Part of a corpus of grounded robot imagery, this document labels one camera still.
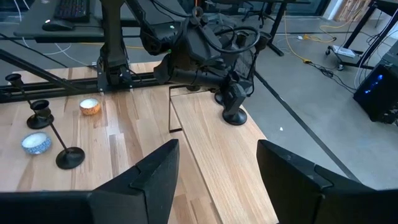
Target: computer mouse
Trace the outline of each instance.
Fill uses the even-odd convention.
[[[49,19],[42,26],[42,29],[45,31],[73,30],[73,28],[75,28],[73,23],[60,19]]]

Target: tea light candle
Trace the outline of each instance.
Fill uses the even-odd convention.
[[[85,99],[80,102],[80,111],[84,115],[94,115],[101,109],[101,104],[95,98]]]

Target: black candle holder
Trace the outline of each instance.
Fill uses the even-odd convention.
[[[49,104],[50,103],[47,100],[38,100],[33,102],[30,108],[35,111],[37,116],[44,119],[49,119],[51,116]],[[55,163],[57,163],[57,166],[61,169],[73,169],[80,165],[85,160],[85,152],[79,147],[67,148],[63,143],[59,133],[52,124],[52,121],[50,122],[50,126],[63,147],[63,150],[57,155],[57,158],[55,159]]]
[[[23,89],[24,82],[21,79],[21,75],[17,74],[17,73],[10,74],[10,75],[6,76],[6,80],[9,81],[9,83],[11,83],[11,85],[13,87],[18,88],[21,91],[21,93],[24,95],[26,101],[28,102],[30,108],[32,108],[32,103],[28,99],[28,97],[25,94],[25,91]],[[46,118],[38,117],[37,114],[35,113],[27,119],[26,125],[30,129],[42,129],[42,128],[45,128],[48,125],[50,125],[50,123],[53,121],[54,121],[54,117],[52,115],[50,115],[49,118],[46,119]]]

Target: wooden tabletop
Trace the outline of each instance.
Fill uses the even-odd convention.
[[[137,63],[131,68],[151,72],[157,64]],[[89,68],[50,72],[69,79],[96,75]],[[42,82],[27,72],[20,74],[26,83]],[[256,142],[264,135],[251,118],[243,126],[227,125],[221,118],[222,107],[208,93],[186,94],[172,92],[178,110],[177,118],[172,107],[172,128],[183,128],[172,134],[165,85],[49,99],[54,126],[67,147],[78,146],[86,153],[85,161],[72,170],[56,166],[62,146],[50,127],[40,131],[51,137],[51,148],[41,155],[26,154],[21,141],[36,132],[26,126],[33,112],[26,102],[1,104],[0,191],[91,190],[177,138],[180,170],[169,223],[277,223],[255,161]],[[101,102],[102,109],[84,116],[79,102],[91,97]]]

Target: desk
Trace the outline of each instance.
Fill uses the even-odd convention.
[[[151,72],[158,64],[137,63],[132,69]],[[96,75],[89,68],[50,72],[65,78]],[[40,82],[26,72],[20,74],[26,83]],[[42,131],[51,136],[52,147],[41,155],[26,154],[21,149],[21,140],[34,132],[25,123],[32,111],[26,102],[1,105],[0,191],[91,190],[169,139],[178,138],[180,170],[169,223],[277,223],[255,162],[257,140],[265,138],[255,122],[248,116],[243,126],[227,125],[220,115],[222,107],[211,94],[181,94],[183,91],[178,89],[172,91],[171,122],[172,128],[182,127],[183,131],[172,134],[166,85],[104,96],[49,99],[54,125],[65,144],[86,152],[86,160],[72,170],[57,168],[55,157],[62,146],[50,127]],[[78,104],[87,97],[100,100],[100,113],[80,113]]]
[[[78,26],[89,27],[75,27],[70,31],[54,31],[49,32],[42,29],[44,22],[47,19],[52,19],[54,10],[59,0],[52,1],[35,1],[30,7],[30,10],[25,14],[22,22],[14,32],[17,37],[33,37],[38,43],[75,43],[75,42],[104,42],[104,32],[101,28],[102,9],[100,0],[91,0],[90,2],[90,21],[88,23],[75,23]],[[171,6],[167,0],[161,1],[168,7],[180,13],[185,13],[180,5]],[[170,15],[176,21],[184,18],[170,14],[169,12],[160,9],[160,11]],[[139,27],[136,18],[128,9],[126,4],[121,7],[121,25],[122,27]]]

